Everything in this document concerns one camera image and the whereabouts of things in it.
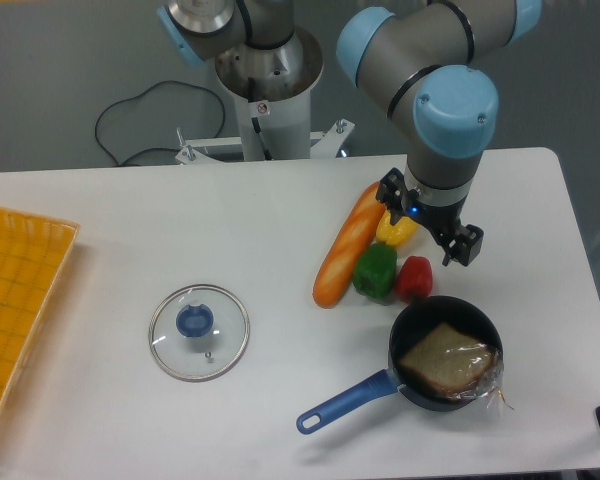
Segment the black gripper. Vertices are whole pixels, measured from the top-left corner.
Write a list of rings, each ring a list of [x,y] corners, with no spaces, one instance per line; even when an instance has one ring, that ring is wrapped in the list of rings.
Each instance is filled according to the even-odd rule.
[[[467,267],[480,253],[484,231],[475,225],[463,225],[460,219],[466,196],[440,205],[427,203],[424,191],[405,187],[404,175],[397,168],[389,170],[379,181],[376,200],[386,207],[389,222],[396,225],[405,215],[423,226],[445,252],[442,264],[457,262]]]

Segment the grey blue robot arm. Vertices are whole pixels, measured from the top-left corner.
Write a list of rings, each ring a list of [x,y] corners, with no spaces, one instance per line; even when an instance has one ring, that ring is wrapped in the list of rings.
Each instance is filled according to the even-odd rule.
[[[498,92],[477,58],[532,30],[538,1],[430,1],[399,18],[368,7],[344,26],[336,57],[408,141],[403,170],[390,171],[377,197],[393,220],[425,227],[446,262],[470,264],[483,233],[463,225],[464,206],[496,127]],[[306,101],[323,70],[320,46],[294,20],[290,1],[168,1],[158,17],[184,61],[213,61],[232,94],[248,160],[308,155]]]

